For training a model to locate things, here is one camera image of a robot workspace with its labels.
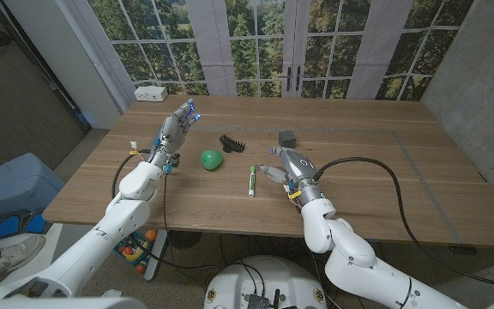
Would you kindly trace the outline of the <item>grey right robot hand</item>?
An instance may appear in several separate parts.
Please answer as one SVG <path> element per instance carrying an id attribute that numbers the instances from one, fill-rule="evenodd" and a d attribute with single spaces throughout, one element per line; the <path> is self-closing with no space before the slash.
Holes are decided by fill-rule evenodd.
<path id="1" fill-rule="evenodd" d="M 316 168 L 308 157 L 285 147 L 271 148 L 270 153 L 280 157 L 281 168 L 257 164 L 256 170 L 283 185 L 289 199 L 299 209 L 311 201 L 325 198 L 315 181 Z"/>

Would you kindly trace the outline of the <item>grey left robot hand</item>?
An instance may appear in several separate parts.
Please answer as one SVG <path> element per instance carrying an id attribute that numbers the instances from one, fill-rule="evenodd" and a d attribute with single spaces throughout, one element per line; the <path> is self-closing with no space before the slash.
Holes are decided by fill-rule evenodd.
<path id="1" fill-rule="evenodd" d="M 154 141 L 154 150 L 150 153 L 148 162 L 164 169 L 172 156 L 182 147 L 190 127 L 200 117 L 195 114 L 195 103 L 188 99 L 175 112 L 164 120 Z"/>

